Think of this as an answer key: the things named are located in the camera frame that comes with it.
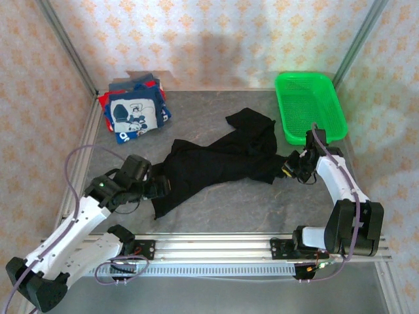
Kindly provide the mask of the black t-shirt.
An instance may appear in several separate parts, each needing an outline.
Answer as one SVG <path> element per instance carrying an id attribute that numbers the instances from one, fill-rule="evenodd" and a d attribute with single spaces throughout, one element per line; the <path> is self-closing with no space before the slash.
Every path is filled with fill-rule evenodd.
<path id="1" fill-rule="evenodd" d="M 286 161 L 278 155 L 275 121 L 245 108 L 226 118 L 234 131 L 202 147 L 176 139 L 166 159 L 154 165 L 157 175 L 170 182 L 170 193 L 152 200 L 160 218 L 207 186 L 241 179 L 272 184 L 284 178 Z"/>

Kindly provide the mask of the green plastic basket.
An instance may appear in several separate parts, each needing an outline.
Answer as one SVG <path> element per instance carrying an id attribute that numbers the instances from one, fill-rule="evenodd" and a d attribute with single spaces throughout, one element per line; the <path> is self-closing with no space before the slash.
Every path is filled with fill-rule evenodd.
<path id="1" fill-rule="evenodd" d="M 274 87 L 286 141 L 304 145 L 312 123 L 326 131 L 327 142 L 340 141 L 348 125 L 329 77 L 321 73 L 285 72 Z"/>

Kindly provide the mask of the blue cartoon print t-shirt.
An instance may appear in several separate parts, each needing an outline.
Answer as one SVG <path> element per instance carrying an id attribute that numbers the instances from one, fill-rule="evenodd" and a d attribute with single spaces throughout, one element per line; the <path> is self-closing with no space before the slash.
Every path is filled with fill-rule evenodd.
<path id="1" fill-rule="evenodd" d="M 172 117 L 162 92 L 156 87 L 133 92 L 115 91 L 109 96 L 105 109 L 104 115 L 118 144 L 162 128 Z"/>

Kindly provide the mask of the red folded t-shirt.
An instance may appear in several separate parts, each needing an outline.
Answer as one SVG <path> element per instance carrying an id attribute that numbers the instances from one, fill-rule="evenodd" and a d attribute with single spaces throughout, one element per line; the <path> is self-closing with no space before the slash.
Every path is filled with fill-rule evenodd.
<path id="1" fill-rule="evenodd" d="M 109 96 L 114 94 L 114 91 L 106 92 L 102 96 L 98 97 L 99 104 L 101 105 L 102 112 L 106 111 L 105 107 L 109 102 Z"/>

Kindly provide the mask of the slate blue folded t-shirt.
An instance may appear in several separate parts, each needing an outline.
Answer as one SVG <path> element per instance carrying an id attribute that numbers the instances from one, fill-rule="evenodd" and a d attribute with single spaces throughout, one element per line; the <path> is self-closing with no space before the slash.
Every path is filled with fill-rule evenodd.
<path id="1" fill-rule="evenodd" d="M 154 87 L 158 88 L 160 92 L 164 91 L 161 87 L 160 80 L 158 78 L 155 78 L 153 74 L 148 73 L 139 78 L 135 78 L 126 82 L 110 83 L 108 90 L 110 92 L 121 90 L 124 90 L 126 92 L 133 92 Z"/>

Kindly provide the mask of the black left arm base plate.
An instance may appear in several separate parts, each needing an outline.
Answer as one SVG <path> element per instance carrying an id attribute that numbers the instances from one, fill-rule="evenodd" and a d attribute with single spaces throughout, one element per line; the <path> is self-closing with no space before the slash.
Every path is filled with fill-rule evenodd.
<path id="1" fill-rule="evenodd" d="M 148 260 L 154 260 L 155 246 L 156 241 L 153 239 L 135 239 L 127 244 L 124 255 L 144 256 Z"/>

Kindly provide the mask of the aluminium side rail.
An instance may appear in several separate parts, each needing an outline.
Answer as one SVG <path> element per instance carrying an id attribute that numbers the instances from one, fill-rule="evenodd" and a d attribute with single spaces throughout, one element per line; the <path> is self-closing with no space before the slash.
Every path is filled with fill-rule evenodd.
<path id="1" fill-rule="evenodd" d="M 95 97 L 90 108 L 90 112 L 84 124 L 81 140 L 79 146 L 93 145 L 96 141 L 98 130 L 100 128 L 102 117 L 101 106 L 98 99 Z M 78 197 L 82 196 L 86 176 L 90 165 L 90 159 L 93 148 L 83 148 L 78 150 L 70 157 L 72 162 L 71 167 L 68 168 L 69 182 L 75 189 Z M 65 185 L 65 193 L 58 210 L 54 229 L 56 229 L 63 220 L 74 210 L 75 197 L 68 185 Z"/>

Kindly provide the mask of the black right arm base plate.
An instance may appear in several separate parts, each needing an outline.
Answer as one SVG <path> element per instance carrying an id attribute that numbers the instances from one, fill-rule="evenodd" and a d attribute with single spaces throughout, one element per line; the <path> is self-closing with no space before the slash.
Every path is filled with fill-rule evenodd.
<path id="1" fill-rule="evenodd" d="M 330 256 L 314 247 L 299 245 L 293 239 L 279 239 L 273 237 L 269 241 L 273 260 L 326 260 Z"/>

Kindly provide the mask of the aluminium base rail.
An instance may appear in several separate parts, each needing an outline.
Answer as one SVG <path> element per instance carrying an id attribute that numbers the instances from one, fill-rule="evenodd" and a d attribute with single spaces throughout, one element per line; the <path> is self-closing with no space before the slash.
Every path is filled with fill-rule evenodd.
<path id="1" fill-rule="evenodd" d="M 93 233 L 79 242 L 73 252 L 90 249 L 103 234 Z M 230 263 L 315 263 L 316 257 L 304 260 L 273 260 L 270 239 L 291 239 L 291 234 L 270 233 L 154 233 L 136 234 L 136 239 L 155 240 L 156 264 L 230 264 Z M 386 238 L 380 238 L 375 256 L 353 256 L 350 262 L 391 262 L 393 260 Z"/>

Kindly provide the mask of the aluminium frame post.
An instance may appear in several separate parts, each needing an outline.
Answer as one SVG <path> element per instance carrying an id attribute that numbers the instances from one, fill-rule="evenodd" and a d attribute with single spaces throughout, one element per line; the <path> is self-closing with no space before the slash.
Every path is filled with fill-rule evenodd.
<path id="1" fill-rule="evenodd" d="M 59 19 L 56 11 L 54 10 L 50 0 L 34 0 L 41 12 L 43 13 L 46 21 L 49 23 L 51 29 L 55 33 L 58 41 L 63 46 L 65 53 L 69 57 L 71 63 L 75 66 L 84 86 L 87 90 L 96 97 L 98 89 L 96 88 L 91 76 L 89 75 L 84 63 L 81 60 L 78 52 L 76 51 L 70 36 L 68 35 L 65 27 Z"/>
<path id="2" fill-rule="evenodd" d="M 337 72 L 335 73 L 332 83 L 335 90 L 341 85 L 344 77 L 350 70 L 354 60 L 357 58 L 361 48 L 368 39 L 370 32 L 380 18 L 389 0 L 374 0 L 367 15 L 365 16 L 361 26 L 359 27 L 347 53 L 341 61 Z"/>

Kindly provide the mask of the aluminium frame leg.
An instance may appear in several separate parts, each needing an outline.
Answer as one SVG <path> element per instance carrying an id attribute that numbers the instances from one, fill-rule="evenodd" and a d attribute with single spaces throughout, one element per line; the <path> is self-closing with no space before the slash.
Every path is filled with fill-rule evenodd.
<path id="1" fill-rule="evenodd" d="M 394 280 L 392 279 L 389 263 L 375 262 L 374 264 L 389 314 L 403 314 L 397 296 L 397 289 Z"/>

